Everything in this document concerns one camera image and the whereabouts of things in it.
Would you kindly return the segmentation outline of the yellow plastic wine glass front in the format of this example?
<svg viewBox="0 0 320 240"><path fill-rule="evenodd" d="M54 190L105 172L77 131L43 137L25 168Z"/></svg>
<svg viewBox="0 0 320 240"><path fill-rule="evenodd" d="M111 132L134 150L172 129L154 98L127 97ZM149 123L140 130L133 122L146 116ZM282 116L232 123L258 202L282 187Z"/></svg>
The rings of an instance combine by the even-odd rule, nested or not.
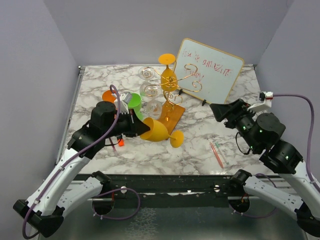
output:
<svg viewBox="0 0 320 240"><path fill-rule="evenodd" d="M179 148L184 142L184 134L180 130L176 130L169 134L166 126L158 120L147 117L143 120L150 130L140 135L140 138L150 142L161 142L169 139L173 148Z"/></svg>

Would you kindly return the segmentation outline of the yellow plastic wine glass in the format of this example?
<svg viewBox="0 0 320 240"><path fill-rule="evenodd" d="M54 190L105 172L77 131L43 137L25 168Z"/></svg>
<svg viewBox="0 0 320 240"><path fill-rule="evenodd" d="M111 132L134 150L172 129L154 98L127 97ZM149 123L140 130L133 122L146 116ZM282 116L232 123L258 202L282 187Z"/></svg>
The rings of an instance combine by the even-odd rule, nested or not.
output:
<svg viewBox="0 0 320 240"><path fill-rule="evenodd" d="M150 142L161 142L169 139L173 148L179 148L184 142L184 134L180 130L176 130L169 134L166 126L158 120L147 117L143 120L150 130L140 135L140 138Z"/></svg>
<svg viewBox="0 0 320 240"><path fill-rule="evenodd" d="M171 53L162 54L158 58L158 62L161 65L165 65L165 70L160 75L160 86L166 92L172 92L177 89L177 76L169 67L169 65L173 64L175 60L176 57Z"/></svg>

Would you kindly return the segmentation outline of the green plastic wine glass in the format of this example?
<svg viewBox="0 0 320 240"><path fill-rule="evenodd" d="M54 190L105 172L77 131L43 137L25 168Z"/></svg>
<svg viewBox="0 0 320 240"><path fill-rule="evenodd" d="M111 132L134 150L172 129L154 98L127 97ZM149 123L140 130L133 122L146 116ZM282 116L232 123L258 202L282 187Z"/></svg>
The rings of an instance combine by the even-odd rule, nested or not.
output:
<svg viewBox="0 0 320 240"><path fill-rule="evenodd" d="M141 121L144 120L144 116L140 112L141 107L142 107L142 99L138 93L131 93L131 99L130 99L129 103L127 104L127 106L128 106L128 109L134 110L134 112L139 120L141 120Z"/></svg>

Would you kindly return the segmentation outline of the clear wine glass front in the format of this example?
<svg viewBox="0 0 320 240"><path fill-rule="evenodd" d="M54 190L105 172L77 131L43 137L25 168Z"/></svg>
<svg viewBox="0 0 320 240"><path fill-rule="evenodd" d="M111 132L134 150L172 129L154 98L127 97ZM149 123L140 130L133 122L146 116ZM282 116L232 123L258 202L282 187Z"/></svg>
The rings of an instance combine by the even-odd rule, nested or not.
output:
<svg viewBox="0 0 320 240"><path fill-rule="evenodd" d="M145 81L139 88L141 99L146 103L144 111L150 118L158 120L162 114L162 103L157 100L161 95L161 88L156 84Z"/></svg>

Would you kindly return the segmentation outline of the clear wine glass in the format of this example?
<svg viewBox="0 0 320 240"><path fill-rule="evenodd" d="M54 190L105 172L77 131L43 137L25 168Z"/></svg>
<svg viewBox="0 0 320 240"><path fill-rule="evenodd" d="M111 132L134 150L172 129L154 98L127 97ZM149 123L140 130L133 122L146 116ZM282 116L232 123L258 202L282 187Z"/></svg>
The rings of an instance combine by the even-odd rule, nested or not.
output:
<svg viewBox="0 0 320 240"><path fill-rule="evenodd" d="M158 120L162 114L162 103L157 100L161 95L161 88L156 84L145 81L139 88L141 99L146 103L144 111L150 118Z"/></svg>
<svg viewBox="0 0 320 240"><path fill-rule="evenodd" d="M153 67L143 66L138 70L138 77L145 81L149 81L153 79L153 77L155 76L155 73L156 72Z"/></svg>

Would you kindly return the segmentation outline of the orange plastic wine glass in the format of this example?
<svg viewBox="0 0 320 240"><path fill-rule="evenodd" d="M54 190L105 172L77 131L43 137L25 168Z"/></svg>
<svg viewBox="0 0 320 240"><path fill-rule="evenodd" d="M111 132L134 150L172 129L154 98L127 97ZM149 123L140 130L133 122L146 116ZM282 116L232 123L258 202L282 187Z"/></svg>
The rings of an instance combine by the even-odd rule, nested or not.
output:
<svg viewBox="0 0 320 240"><path fill-rule="evenodd" d="M111 90L107 90L102 94L102 100L105 102L114 103L116 100L116 97L113 95Z"/></svg>

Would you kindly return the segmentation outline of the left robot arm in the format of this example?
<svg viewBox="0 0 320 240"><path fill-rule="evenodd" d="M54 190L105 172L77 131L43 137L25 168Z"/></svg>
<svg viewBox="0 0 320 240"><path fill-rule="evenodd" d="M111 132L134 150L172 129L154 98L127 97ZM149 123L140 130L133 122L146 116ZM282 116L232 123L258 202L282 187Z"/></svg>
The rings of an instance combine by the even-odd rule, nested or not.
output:
<svg viewBox="0 0 320 240"><path fill-rule="evenodd" d="M66 216L92 197L106 197L129 188L114 188L109 177L100 171L92 173L84 183L66 192L78 173L106 146L106 139L125 135L141 136L150 127L133 109L121 104L100 101L92 109L90 119L75 131L52 172L27 199L19 199L13 209L23 218L22 236L26 240L38 234L48 238L62 225Z"/></svg>

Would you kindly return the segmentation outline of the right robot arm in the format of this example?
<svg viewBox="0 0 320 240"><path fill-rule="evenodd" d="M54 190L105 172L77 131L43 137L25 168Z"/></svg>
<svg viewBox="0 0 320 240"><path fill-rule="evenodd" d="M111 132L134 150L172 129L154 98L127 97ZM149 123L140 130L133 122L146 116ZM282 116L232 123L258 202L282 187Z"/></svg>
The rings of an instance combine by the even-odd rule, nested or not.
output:
<svg viewBox="0 0 320 240"><path fill-rule="evenodd" d="M278 174L295 190L290 195L265 184L245 170L238 170L230 180L230 191L240 196L244 192L256 196L286 212L306 233L320 236L320 192L317 180L307 169L307 162L290 143L281 139L286 127L273 113L273 96L261 97L261 103L250 105L242 99L230 104L210 104L216 121L226 128L237 129L253 154L273 173Z"/></svg>

